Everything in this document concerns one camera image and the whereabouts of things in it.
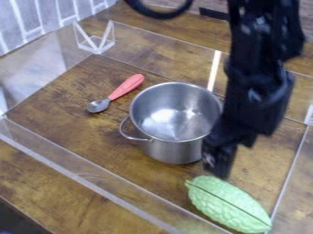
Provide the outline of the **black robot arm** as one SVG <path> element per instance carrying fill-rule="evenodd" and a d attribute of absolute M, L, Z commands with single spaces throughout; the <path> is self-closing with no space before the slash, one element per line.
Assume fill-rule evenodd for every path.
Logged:
<path fill-rule="evenodd" d="M 204 169 L 224 179 L 238 145 L 251 147 L 283 118 L 294 76 L 286 60 L 303 51 L 299 0 L 227 0 L 231 49 L 222 114 L 203 140 Z"/>

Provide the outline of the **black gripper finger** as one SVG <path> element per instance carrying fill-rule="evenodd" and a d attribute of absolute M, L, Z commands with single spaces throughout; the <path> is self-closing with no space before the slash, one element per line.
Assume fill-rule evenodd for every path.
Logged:
<path fill-rule="evenodd" d="M 203 143 L 202 162 L 203 168 L 218 178 L 227 179 L 235 160 L 236 146 L 211 146 Z"/>
<path fill-rule="evenodd" d="M 258 138 L 258 135 L 257 134 L 250 134 L 250 135 L 246 135 L 240 141 L 240 144 L 247 147 L 247 148 L 251 148 L 253 145 L 255 144 L 255 141 L 257 141 L 257 138 Z"/>

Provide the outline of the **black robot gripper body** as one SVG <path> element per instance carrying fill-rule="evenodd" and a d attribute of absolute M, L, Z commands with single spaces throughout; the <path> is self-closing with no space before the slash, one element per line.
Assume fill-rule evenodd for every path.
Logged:
<path fill-rule="evenodd" d="M 279 63 L 246 72 L 228 58 L 223 71 L 227 85 L 222 115 L 203 140 L 211 146 L 238 145 L 250 134 L 270 136 L 283 118 L 294 84 Z"/>

